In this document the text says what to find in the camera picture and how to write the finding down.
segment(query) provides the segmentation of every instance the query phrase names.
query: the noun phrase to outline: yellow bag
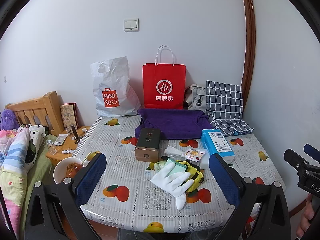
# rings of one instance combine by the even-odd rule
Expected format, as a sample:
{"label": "yellow bag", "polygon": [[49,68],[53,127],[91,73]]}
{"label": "yellow bag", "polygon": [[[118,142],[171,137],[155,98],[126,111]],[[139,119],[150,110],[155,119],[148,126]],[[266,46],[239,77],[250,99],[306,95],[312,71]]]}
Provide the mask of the yellow bag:
{"label": "yellow bag", "polygon": [[[167,161],[168,160],[168,156],[162,156],[161,157],[163,160]],[[186,161],[180,161],[180,160],[176,160],[178,163],[181,163],[183,165],[188,166],[188,168],[186,169],[186,171],[189,171],[191,173],[190,177],[186,180],[188,181],[189,179],[193,179],[194,182],[193,184],[186,190],[186,192],[192,192],[194,191],[197,187],[199,187],[199,185],[204,181],[204,177],[203,177],[203,171],[200,169],[199,166],[191,164],[189,160]]]}

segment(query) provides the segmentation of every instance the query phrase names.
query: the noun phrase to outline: gray backpack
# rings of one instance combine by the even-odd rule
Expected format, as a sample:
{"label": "gray backpack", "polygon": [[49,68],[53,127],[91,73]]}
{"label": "gray backpack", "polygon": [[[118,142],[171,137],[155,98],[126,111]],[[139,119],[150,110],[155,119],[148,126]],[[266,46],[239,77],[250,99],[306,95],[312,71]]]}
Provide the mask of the gray backpack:
{"label": "gray backpack", "polygon": [[193,84],[184,91],[184,101],[189,110],[202,110],[206,113],[207,101],[204,84]]}

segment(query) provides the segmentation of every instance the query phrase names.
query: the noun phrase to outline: haidilao logo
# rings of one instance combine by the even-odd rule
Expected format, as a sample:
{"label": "haidilao logo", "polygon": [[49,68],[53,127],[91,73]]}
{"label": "haidilao logo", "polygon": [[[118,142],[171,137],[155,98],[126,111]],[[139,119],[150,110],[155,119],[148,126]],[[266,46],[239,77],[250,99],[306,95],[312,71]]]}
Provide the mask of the haidilao logo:
{"label": "haidilao logo", "polygon": [[163,79],[157,83],[157,91],[161,95],[167,95],[172,91],[172,84],[169,80]]}

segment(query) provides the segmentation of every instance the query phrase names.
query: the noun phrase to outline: glass cup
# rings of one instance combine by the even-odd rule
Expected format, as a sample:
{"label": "glass cup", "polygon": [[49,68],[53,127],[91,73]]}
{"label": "glass cup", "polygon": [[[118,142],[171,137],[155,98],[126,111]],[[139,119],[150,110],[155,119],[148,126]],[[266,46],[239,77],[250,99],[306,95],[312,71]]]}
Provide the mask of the glass cup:
{"label": "glass cup", "polygon": [[54,141],[46,140],[44,141],[43,146],[48,148],[48,152],[51,155],[55,155],[57,153],[57,150],[54,148]]}

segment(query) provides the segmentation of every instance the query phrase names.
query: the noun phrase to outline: fruit packet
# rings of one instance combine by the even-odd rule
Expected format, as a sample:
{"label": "fruit packet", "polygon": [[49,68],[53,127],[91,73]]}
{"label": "fruit packet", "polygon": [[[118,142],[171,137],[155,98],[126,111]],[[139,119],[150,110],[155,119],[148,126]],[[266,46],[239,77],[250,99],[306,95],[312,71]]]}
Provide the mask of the fruit packet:
{"label": "fruit packet", "polygon": [[194,161],[194,162],[198,162],[201,157],[205,154],[205,151],[201,151],[201,150],[195,150],[195,149],[188,149],[184,155],[187,159]]}

